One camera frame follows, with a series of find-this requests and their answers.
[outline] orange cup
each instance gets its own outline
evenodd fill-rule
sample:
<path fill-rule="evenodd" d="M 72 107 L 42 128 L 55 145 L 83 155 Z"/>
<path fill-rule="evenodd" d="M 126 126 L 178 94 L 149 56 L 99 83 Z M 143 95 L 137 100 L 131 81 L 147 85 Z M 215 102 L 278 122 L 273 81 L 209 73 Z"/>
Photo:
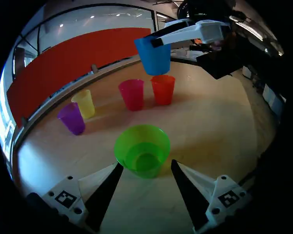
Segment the orange cup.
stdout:
<path fill-rule="evenodd" d="M 168 75 L 154 76 L 152 81 L 155 101 L 158 105 L 169 105 L 172 101 L 175 78 Z"/>

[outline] red cup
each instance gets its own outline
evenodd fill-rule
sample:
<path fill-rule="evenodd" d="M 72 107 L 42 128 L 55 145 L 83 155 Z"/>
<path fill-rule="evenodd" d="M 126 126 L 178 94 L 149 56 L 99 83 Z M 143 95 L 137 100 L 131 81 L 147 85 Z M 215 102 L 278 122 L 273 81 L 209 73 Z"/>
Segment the red cup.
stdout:
<path fill-rule="evenodd" d="M 126 80 L 118 88 L 128 110 L 141 110 L 144 106 L 143 80 Z"/>
<path fill-rule="evenodd" d="M 175 78 L 168 75 L 159 75 L 154 76 L 151 81 L 156 103 L 158 105 L 171 104 Z"/>

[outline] plastic cup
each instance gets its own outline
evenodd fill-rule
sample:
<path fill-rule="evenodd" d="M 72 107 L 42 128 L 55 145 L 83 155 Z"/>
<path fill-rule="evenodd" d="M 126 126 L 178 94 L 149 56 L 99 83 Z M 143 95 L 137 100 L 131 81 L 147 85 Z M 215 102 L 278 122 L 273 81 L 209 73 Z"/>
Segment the plastic cup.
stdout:
<path fill-rule="evenodd" d="M 65 106 L 57 115 L 65 126 L 74 135 L 79 135 L 85 130 L 85 123 L 78 108 L 77 103 L 70 103 Z"/>
<path fill-rule="evenodd" d="M 94 116 L 95 110 L 90 90 L 82 90 L 81 92 L 75 94 L 71 101 L 78 103 L 80 113 L 84 119 Z"/>
<path fill-rule="evenodd" d="M 141 110 L 144 106 L 143 80 L 126 80 L 118 88 L 128 110 Z"/>
<path fill-rule="evenodd" d="M 169 151 L 168 136 L 152 125 L 128 128 L 118 137 L 114 146 L 117 161 L 142 178 L 155 177 Z"/>
<path fill-rule="evenodd" d="M 151 40 L 156 37 L 147 36 L 134 40 L 144 70 L 152 76 L 162 75 L 170 70 L 170 44 L 154 48 Z"/>
<path fill-rule="evenodd" d="M 156 103 L 158 105 L 171 104 L 175 78 L 168 75 L 159 75 L 154 76 L 151 81 Z"/>

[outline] purple cup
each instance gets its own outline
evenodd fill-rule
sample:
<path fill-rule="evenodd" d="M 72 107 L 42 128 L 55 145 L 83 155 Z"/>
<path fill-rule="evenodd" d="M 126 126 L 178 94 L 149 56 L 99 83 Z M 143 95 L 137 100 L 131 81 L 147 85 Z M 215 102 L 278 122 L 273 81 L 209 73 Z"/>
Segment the purple cup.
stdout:
<path fill-rule="evenodd" d="M 59 112 L 57 118 L 60 119 L 74 135 L 79 135 L 85 130 L 85 123 L 77 103 L 69 103 Z"/>
<path fill-rule="evenodd" d="M 144 106 L 143 80 L 126 80 L 118 88 L 128 110 L 141 110 Z"/>

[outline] blue cup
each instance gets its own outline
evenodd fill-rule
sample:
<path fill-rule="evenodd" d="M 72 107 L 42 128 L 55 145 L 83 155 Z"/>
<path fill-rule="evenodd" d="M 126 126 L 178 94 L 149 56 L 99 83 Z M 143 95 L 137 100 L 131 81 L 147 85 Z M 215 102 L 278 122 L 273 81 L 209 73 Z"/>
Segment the blue cup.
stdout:
<path fill-rule="evenodd" d="M 170 44 L 154 48 L 151 40 L 156 37 L 147 36 L 134 40 L 144 70 L 152 76 L 163 75 L 170 70 Z"/>

